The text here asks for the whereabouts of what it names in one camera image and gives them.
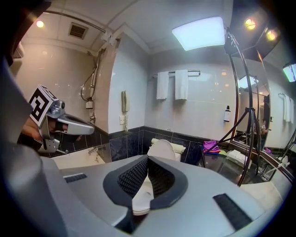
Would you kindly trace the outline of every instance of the wall phone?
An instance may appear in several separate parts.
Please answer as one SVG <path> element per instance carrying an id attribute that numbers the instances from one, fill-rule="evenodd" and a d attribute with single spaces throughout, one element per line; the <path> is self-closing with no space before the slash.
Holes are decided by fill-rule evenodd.
<path id="1" fill-rule="evenodd" d="M 127 91 L 121 92 L 121 100 L 122 100 L 122 112 L 128 112 L 130 110 L 130 100 L 129 100 Z"/>

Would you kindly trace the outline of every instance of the toilet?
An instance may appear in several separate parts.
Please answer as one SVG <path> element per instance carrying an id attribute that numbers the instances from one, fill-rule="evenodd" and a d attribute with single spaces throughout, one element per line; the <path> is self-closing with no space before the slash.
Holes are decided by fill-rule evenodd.
<path id="1" fill-rule="evenodd" d="M 149 156 L 157 156 L 165 159 L 180 161 L 180 152 L 183 152 L 185 150 L 185 147 L 176 144 L 171 144 L 167 140 L 152 139 L 151 143 L 152 146 L 150 147 L 147 153 Z M 176 149 L 178 150 L 178 153 L 174 151 L 173 146 L 179 146 L 179 149 Z M 152 184 L 147 175 L 142 186 L 140 187 L 139 191 L 132 200 L 134 215 L 141 216 L 147 214 L 150 210 L 150 201 L 153 198 L 154 196 Z"/>

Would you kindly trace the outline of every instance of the light stand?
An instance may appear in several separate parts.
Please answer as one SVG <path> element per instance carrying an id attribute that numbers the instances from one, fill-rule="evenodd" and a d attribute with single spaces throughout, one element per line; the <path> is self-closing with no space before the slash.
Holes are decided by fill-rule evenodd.
<path id="1" fill-rule="evenodd" d="M 238 186 L 241 186 L 242 185 L 242 182 L 243 182 L 243 180 L 244 180 L 244 178 L 245 178 L 245 176 L 247 174 L 247 170 L 248 170 L 250 159 L 251 159 L 251 154 L 252 154 L 252 150 L 253 150 L 253 142 L 254 142 L 254 128 L 256 129 L 256 133 L 257 133 L 257 137 L 258 137 L 258 139 L 257 139 L 258 145 L 257 145 L 257 148 L 256 148 L 256 151 L 257 151 L 257 154 L 258 154 L 257 167 L 258 167 L 258 164 L 259 164 L 259 159 L 260 159 L 260 143 L 261 143 L 261 141 L 260 141 L 260 128 L 259 128 L 258 120 L 257 120 L 256 115 L 255 115 L 255 109 L 253 108 L 252 85 L 251 85 L 250 74 L 249 74 L 249 70 L 247 68 L 245 57 L 242 54 L 242 52 L 240 51 L 239 44 L 237 43 L 236 39 L 229 32 L 229 29 L 227 29 L 227 37 L 231 39 L 231 44 L 233 44 L 237 48 L 237 50 L 238 50 L 238 52 L 240 54 L 242 63 L 244 65 L 244 69 L 245 69 L 246 77 L 247 77 L 247 83 L 248 83 L 248 91 L 249 91 L 249 108 L 246 108 L 245 109 L 245 112 L 243 113 L 242 117 L 235 123 L 235 125 L 230 129 L 230 131 L 224 137 L 222 137 L 220 139 L 220 141 L 218 141 L 217 144 L 215 144 L 214 146 L 212 146 L 210 149 L 206 150 L 205 152 L 209 152 L 214 147 L 216 147 L 218 144 L 220 144 L 222 142 L 225 142 L 225 141 L 228 141 L 228 140 L 231 140 L 231 139 L 233 139 L 235 137 L 240 137 L 240 136 L 243 136 L 243 135 L 246 135 L 247 137 L 249 137 L 250 138 L 250 145 L 249 145 L 249 152 L 248 152 L 248 155 L 247 155 L 247 160 L 245 162 L 245 165 L 244 165 L 244 168 L 243 168 L 243 171 L 242 171 L 240 180 L 237 183 Z M 231 55 L 229 55 L 229 58 L 230 58 L 231 66 L 232 66 L 233 71 L 234 71 L 235 80 L 237 80 L 237 74 L 236 74 L 234 62 L 233 62 L 233 59 L 232 59 Z M 234 137 L 225 139 L 233 130 L 236 129 L 236 127 L 238 126 L 238 124 L 241 123 L 241 121 L 244 119 L 244 117 L 247 114 L 249 114 L 249 120 L 248 120 L 248 125 L 247 125 L 246 132 L 245 133 L 242 133 L 241 135 L 238 135 L 238 136 L 234 136 Z"/>

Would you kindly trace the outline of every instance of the towel rack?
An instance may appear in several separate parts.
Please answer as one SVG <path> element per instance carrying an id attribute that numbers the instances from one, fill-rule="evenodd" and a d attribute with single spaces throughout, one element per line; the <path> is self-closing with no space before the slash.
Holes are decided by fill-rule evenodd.
<path id="1" fill-rule="evenodd" d="M 198 72 L 198 75 L 194 75 L 194 76 L 200 76 L 200 70 L 188 70 L 188 72 Z"/>

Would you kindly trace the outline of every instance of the ceiling vent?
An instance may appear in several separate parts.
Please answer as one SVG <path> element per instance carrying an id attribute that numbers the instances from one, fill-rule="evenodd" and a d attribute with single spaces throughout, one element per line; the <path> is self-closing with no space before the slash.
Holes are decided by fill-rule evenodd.
<path id="1" fill-rule="evenodd" d="M 87 31 L 87 27 L 72 22 L 70 25 L 69 35 L 79 39 L 84 39 Z"/>

